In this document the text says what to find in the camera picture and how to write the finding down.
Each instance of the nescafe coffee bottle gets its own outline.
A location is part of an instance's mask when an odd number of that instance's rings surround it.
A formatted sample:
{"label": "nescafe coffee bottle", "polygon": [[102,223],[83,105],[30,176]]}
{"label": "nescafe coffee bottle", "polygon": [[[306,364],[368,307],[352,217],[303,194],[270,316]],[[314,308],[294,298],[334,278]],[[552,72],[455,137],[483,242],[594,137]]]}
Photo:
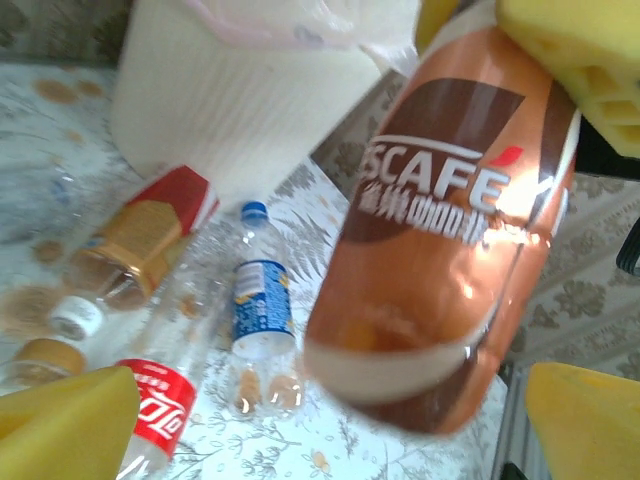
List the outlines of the nescafe coffee bottle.
{"label": "nescafe coffee bottle", "polygon": [[406,430],[473,416],[567,209],[580,115],[494,8],[442,29],[369,143],[306,333],[327,391]]}

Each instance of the blue bottle cap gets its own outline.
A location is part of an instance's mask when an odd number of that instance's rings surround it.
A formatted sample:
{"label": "blue bottle cap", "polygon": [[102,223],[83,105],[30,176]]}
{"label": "blue bottle cap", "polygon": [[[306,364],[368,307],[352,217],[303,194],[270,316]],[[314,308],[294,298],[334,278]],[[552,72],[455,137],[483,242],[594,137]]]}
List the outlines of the blue bottle cap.
{"label": "blue bottle cap", "polygon": [[262,202],[247,202],[242,207],[242,219],[243,220],[252,220],[269,218],[267,214],[267,207]]}

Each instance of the table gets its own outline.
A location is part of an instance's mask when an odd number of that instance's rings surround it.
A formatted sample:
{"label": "table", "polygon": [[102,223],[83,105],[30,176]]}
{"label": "table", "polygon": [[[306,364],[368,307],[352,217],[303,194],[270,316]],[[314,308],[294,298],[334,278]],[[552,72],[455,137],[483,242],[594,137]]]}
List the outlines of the table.
{"label": "table", "polygon": [[[54,161],[75,178],[82,201],[76,221],[65,231],[68,250],[141,182],[109,137],[114,78],[111,70],[0,65],[0,166],[27,159]],[[304,159],[267,203],[290,244],[293,317],[297,331],[303,332],[348,202],[316,164]],[[0,268],[0,288],[15,276],[42,280],[57,274],[33,260],[28,244],[0,248]],[[20,342],[0,336],[0,361],[10,358]],[[434,439],[373,424],[313,384],[295,419],[239,421],[228,414],[220,394],[226,359],[222,349],[210,352],[204,384],[167,480],[489,478],[506,395],[497,378],[465,429]],[[98,352],[89,360],[95,368],[113,358]]]}

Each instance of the white plastic bag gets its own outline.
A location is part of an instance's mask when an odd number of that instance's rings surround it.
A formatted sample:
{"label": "white plastic bag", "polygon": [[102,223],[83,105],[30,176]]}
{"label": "white plastic bag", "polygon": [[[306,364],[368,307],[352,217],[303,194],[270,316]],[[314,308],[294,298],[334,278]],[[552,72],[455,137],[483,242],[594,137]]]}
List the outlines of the white plastic bag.
{"label": "white plastic bag", "polygon": [[228,44],[268,49],[361,48],[409,74],[420,0],[183,0]]}

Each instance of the water bottle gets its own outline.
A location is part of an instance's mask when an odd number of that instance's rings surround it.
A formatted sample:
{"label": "water bottle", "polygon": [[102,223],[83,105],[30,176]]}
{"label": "water bottle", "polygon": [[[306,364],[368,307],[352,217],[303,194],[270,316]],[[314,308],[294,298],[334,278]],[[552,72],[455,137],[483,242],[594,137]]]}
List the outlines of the water bottle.
{"label": "water bottle", "polygon": [[239,227],[227,395],[233,414],[290,416],[303,384],[289,299],[286,242],[267,208],[248,202]]}
{"label": "water bottle", "polygon": [[131,368],[140,414],[117,480],[162,478],[182,435],[207,352],[229,305],[232,266],[182,265],[118,365]]}

